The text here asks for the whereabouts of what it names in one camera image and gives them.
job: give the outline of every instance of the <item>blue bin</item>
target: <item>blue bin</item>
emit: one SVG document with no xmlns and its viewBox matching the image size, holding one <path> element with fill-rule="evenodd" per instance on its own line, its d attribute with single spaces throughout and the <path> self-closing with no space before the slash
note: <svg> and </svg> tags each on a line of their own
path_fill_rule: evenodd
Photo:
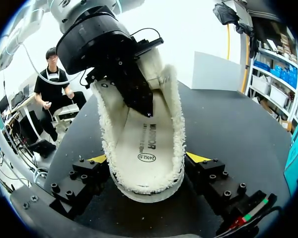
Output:
<svg viewBox="0 0 298 238">
<path fill-rule="evenodd" d="M 297 87 L 297 78 L 289 77 L 289 85 L 296 89 L 296 87 Z"/>
<path fill-rule="evenodd" d="M 280 74 L 280 78 L 286 83 L 289 83 L 289 73 L 287 71 L 282 71 Z"/>
<path fill-rule="evenodd" d="M 275 70 L 275 69 L 271 69 L 270 72 L 275 75 L 276 77 L 280 78 L 281 75 L 281 71 Z"/>
<path fill-rule="evenodd" d="M 282 71 L 282 68 L 279 65 L 275 65 L 275 70 L 281 72 Z"/>
<path fill-rule="evenodd" d="M 289 65 L 289 72 L 298 75 L 298 69 L 291 64 Z"/>
<path fill-rule="evenodd" d="M 254 66 L 262 68 L 263 70 L 266 70 L 268 72 L 270 71 L 270 67 L 268 65 L 266 65 L 265 63 L 262 63 L 260 61 L 257 61 L 257 60 L 255 60 Z"/>
</svg>

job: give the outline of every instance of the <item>computer monitor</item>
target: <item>computer monitor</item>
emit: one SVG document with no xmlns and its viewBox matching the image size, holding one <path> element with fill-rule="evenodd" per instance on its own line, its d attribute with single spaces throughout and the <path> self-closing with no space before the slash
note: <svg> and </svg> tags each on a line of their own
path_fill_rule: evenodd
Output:
<svg viewBox="0 0 298 238">
<path fill-rule="evenodd" d="M 29 96 L 29 85 L 26 85 L 24 88 L 23 88 L 23 96 L 25 98 L 27 98 Z"/>
<path fill-rule="evenodd" d="M 0 114 L 4 112 L 5 109 L 9 107 L 8 98 L 4 96 L 0 101 Z"/>
</svg>

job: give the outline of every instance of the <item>white fleece lining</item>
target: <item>white fleece lining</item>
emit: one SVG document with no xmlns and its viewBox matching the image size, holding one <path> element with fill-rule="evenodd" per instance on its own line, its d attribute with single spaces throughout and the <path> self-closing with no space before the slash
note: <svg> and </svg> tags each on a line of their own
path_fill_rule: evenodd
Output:
<svg viewBox="0 0 298 238">
<path fill-rule="evenodd" d="M 152 192 L 158 193 L 165 189 L 172 187 L 177 183 L 177 179 L 184 173 L 183 159 L 185 153 L 185 128 L 184 117 L 181 109 L 180 97 L 178 93 L 178 86 L 176 80 L 175 70 L 172 66 L 168 65 L 162 71 L 159 77 L 161 91 L 165 98 L 165 101 L 169 107 L 172 126 L 173 126 L 173 168 L 169 173 L 164 174 L 160 178 L 159 182 L 150 183 L 148 186 L 138 186 L 135 181 L 134 184 L 126 182 L 124 180 L 124 171 L 118 166 L 117 160 L 119 159 L 116 154 L 116 146 L 118 138 L 113 136 L 112 121 L 105 107 L 105 102 L 98 89 L 101 83 L 95 82 L 91 88 L 93 93 L 97 97 L 98 112 L 100 115 L 99 123 L 102 128 L 102 146 L 109 163 L 110 170 L 115 174 L 119 184 L 121 184 L 126 190 L 133 191 L 139 194 L 151 194 Z"/>
</svg>

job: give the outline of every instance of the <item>size label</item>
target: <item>size label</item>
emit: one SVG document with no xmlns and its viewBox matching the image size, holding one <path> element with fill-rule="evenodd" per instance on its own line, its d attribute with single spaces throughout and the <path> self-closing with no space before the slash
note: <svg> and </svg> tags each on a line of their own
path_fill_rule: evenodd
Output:
<svg viewBox="0 0 298 238">
<path fill-rule="evenodd" d="M 143 162 L 153 162 L 156 160 L 156 157 L 152 154 L 143 153 L 138 155 L 138 159 L 140 159 Z"/>
</svg>

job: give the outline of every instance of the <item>black bag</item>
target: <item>black bag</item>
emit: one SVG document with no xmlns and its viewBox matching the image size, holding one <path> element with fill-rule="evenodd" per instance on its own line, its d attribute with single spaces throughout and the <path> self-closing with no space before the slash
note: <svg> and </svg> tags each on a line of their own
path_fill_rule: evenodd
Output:
<svg viewBox="0 0 298 238">
<path fill-rule="evenodd" d="M 237 15 L 237 13 L 229 6 L 225 5 L 224 2 L 215 4 L 213 13 L 222 23 L 222 25 L 232 23 L 235 25 L 237 33 L 245 33 L 249 36 L 249 57 L 253 58 L 255 54 L 258 52 L 258 42 L 256 40 L 255 31 L 253 27 L 247 26 L 243 23 L 238 23 L 240 18 Z"/>
</svg>

